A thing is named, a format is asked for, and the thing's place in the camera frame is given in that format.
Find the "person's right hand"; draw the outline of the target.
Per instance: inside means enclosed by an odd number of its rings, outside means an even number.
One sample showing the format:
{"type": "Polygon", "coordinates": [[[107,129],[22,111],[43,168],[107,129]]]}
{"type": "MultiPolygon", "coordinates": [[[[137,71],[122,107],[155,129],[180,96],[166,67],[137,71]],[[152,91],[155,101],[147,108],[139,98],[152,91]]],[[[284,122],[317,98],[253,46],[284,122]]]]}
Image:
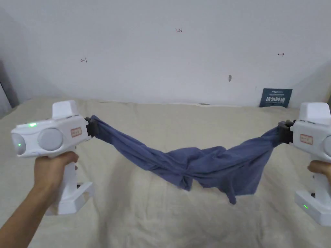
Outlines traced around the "person's right hand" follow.
{"type": "Polygon", "coordinates": [[[308,170],[313,173],[325,175],[331,181],[331,163],[314,160],[308,165],[308,170]]]}

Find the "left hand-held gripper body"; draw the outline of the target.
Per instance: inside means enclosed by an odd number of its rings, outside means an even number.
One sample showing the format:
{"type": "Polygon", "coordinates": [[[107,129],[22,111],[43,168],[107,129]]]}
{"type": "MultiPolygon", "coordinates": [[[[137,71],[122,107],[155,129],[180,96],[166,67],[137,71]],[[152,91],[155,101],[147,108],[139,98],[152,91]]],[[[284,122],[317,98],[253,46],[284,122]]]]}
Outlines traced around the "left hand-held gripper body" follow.
{"type": "MultiPolygon", "coordinates": [[[[74,100],[56,102],[52,106],[52,118],[17,125],[11,131],[18,157],[56,157],[75,151],[78,144],[88,141],[98,133],[96,121],[79,114],[74,100]]],[[[54,204],[46,215],[77,213],[93,196],[92,182],[78,182],[75,163],[65,167],[63,181],[54,204]]]]}

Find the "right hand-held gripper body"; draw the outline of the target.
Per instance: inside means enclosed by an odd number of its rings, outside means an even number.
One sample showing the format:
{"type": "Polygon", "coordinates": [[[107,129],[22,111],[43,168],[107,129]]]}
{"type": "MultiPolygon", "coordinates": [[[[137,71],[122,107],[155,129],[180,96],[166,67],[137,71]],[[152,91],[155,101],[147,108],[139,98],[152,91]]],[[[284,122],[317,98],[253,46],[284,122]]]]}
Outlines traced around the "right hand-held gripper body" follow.
{"type": "MultiPolygon", "coordinates": [[[[310,155],[311,160],[331,162],[331,115],[327,103],[302,103],[299,118],[278,123],[280,141],[310,155]]],[[[313,192],[297,191],[295,203],[315,222],[331,225],[331,190],[325,175],[315,173],[313,192]]]]}

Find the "person's left hand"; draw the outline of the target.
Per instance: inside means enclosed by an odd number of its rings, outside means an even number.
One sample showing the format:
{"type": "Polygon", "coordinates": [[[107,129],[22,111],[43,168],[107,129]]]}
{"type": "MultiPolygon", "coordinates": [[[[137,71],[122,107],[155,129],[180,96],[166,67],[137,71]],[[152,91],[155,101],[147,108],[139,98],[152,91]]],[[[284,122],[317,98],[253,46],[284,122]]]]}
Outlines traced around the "person's left hand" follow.
{"type": "Polygon", "coordinates": [[[76,163],[78,154],[69,151],[54,158],[47,156],[37,157],[34,162],[34,186],[33,188],[55,192],[63,181],[65,167],[70,163],[76,163]]]}

